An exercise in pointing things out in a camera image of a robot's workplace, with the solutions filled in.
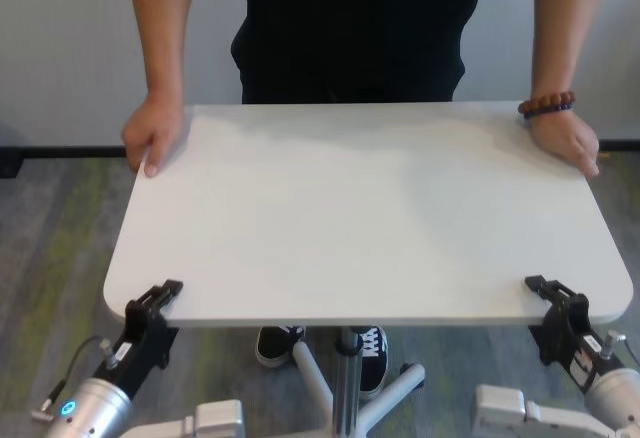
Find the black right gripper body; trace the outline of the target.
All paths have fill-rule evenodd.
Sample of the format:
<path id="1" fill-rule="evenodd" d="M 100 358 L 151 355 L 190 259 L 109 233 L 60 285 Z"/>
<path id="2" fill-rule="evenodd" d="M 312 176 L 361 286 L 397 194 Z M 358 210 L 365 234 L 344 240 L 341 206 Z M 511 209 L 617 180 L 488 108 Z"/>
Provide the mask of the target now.
<path id="1" fill-rule="evenodd" d="M 544 365 L 558 363 L 575 383 L 593 383 L 598 352 L 587 335 L 593 338 L 587 308 L 552 306 L 544 318 Z"/>

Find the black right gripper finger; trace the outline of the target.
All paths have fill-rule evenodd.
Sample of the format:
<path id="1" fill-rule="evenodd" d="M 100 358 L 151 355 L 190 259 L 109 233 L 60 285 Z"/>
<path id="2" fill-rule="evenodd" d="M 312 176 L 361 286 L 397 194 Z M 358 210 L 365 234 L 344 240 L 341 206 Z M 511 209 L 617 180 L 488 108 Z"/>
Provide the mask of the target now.
<path id="1" fill-rule="evenodd" d="M 539 359 L 543 364 L 549 364 L 549 344 L 547 334 L 543 326 L 530 326 L 529 332 L 539 350 Z"/>
<path id="2" fill-rule="evenodd" d="M 549 311 L 556 314 L 587 316 L 589 300 L 582 293 L 576 293 L 557 280 L 546 280 L 542 275 L 524 279 L 526 287 L 550 304 Z"/>

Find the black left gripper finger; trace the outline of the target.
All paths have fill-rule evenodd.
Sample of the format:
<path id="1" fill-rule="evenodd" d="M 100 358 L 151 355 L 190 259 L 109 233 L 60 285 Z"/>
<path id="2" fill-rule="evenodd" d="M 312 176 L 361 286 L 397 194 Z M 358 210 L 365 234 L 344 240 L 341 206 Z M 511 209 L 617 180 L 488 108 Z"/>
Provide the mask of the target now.
<path id="1" fill-rule="evenodd" d="M 183 288 L 183 282 L 166 280 L 162 285 L 153 285 L 137 299 L 130 300 L 125 307 L 126 318 L 155 316 L 171 303 Z"/>
<path id="2" fill-rule="evenodd" d="M 170 351 L 178 334 L 178 329 L 167 329 L 163 332 L 160 340 L 159 349 L 160 357 L 158 358 L 158 367 L 166 369 L 170 362 Z"/>

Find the person's left hand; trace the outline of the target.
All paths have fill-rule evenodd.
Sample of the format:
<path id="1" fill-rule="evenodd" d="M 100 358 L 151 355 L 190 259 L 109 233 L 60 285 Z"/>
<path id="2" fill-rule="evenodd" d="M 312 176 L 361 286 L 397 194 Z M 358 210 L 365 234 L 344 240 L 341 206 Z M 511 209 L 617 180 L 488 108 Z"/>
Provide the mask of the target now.
<path id="1" fill-rule="evenodd" d="M 599 174 L 599 140 L 594 130 L 574 111 L 543 114 L 529 120 L 536 145 L 578 169 L 585 177 Z"/>

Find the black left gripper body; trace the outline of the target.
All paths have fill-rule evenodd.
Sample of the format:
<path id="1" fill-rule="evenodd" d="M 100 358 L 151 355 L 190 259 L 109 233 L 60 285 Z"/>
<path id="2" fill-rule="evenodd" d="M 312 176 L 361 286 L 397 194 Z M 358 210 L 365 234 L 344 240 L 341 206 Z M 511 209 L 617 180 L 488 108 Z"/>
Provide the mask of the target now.
<path id="1" fill-rule="evenodd" d="M 119 348 L 130 343 L 131 347 L 113 369 L 109 370 L 103 362 L 97 369 L 97 378 L 133 398 L 151 369 L 158 364 L 164 330 L 164 318 L 159 312 L 147 311 L 128 316 L 116 346 Z"/>

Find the person's right hand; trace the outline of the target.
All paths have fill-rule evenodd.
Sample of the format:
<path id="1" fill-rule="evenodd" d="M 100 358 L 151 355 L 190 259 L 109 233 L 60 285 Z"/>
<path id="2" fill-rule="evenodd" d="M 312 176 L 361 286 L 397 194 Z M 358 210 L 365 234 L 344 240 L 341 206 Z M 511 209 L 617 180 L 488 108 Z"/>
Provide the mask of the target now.
<path id="1" fill-rule="evenodd" d="M 184 108 L 180 96 L 150 92 L 122 130 L 128 164 L 155 177 L 182 135 Z"/>

